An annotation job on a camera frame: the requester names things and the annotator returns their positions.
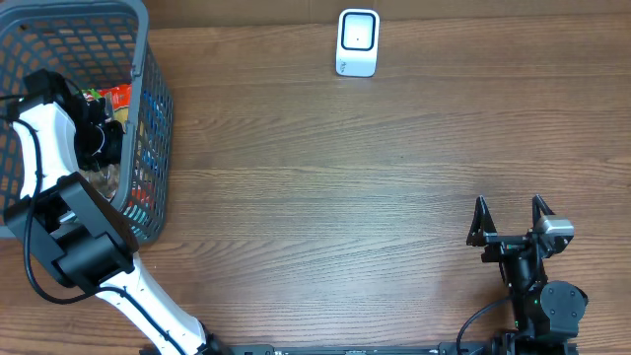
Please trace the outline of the white brown cookie bag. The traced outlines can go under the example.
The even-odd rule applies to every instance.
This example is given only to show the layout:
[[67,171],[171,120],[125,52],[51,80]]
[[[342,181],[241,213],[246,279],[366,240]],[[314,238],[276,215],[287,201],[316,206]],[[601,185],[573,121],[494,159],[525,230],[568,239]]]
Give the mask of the white brown cookie bag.
[[119,164],[110,164],[97,172],[80,171],[82,177],[106,200],[112,201],[119,188]]

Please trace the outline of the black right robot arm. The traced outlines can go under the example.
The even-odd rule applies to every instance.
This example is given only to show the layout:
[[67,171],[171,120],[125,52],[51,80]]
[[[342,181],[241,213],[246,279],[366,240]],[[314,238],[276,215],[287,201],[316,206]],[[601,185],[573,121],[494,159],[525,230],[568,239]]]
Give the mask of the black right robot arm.
[[485,198],[478,196],[466,243],[483,249],[484,263],[499,265],[509,290],[516,329],[495,341],[497,353],[568,354],[589,298],[565,281],[550,281],[543,261],[565,250],[572,222],[555,214],[540,195],[532,198],[532,226],[523,235],[501,236]]

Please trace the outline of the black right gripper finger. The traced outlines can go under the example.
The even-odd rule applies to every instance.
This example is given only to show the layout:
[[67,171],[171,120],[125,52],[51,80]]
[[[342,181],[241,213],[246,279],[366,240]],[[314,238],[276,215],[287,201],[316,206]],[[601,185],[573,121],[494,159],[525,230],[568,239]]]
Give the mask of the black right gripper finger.
[[540,194],[532,198],[532,230],[534,232],[544,232],[554,222],[554,212],[549,208]]
[[476,198],[474,215],[469,228],[466,244],[472,247],[484,247],[497,237],[492,216],[483,195]]

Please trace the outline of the orange pasta packet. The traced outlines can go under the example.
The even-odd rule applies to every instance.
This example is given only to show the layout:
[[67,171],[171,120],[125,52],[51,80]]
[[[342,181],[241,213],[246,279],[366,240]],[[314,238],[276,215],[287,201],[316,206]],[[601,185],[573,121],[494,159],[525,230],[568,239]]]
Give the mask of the orange pasta packet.
[[88,104],[88,121],[94,125],[116,122],[123,132],[128,120],[132,87],[122,84],[108,89],[87,89],[83,97]]

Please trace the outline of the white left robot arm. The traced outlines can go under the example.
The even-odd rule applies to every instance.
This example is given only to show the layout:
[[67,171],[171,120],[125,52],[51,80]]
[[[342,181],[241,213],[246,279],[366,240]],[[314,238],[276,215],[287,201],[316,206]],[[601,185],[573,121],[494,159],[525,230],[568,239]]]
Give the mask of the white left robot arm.
[[12,98],[6,119],[20,140],[24,182],[4,222],[23,244],[35,292],[57,305],[108,302],[157,354],[223,353],[152,277],[129,223],[82,175],[119,163],[121,123],[57,72],[39,69],[23,81],[27,92]]

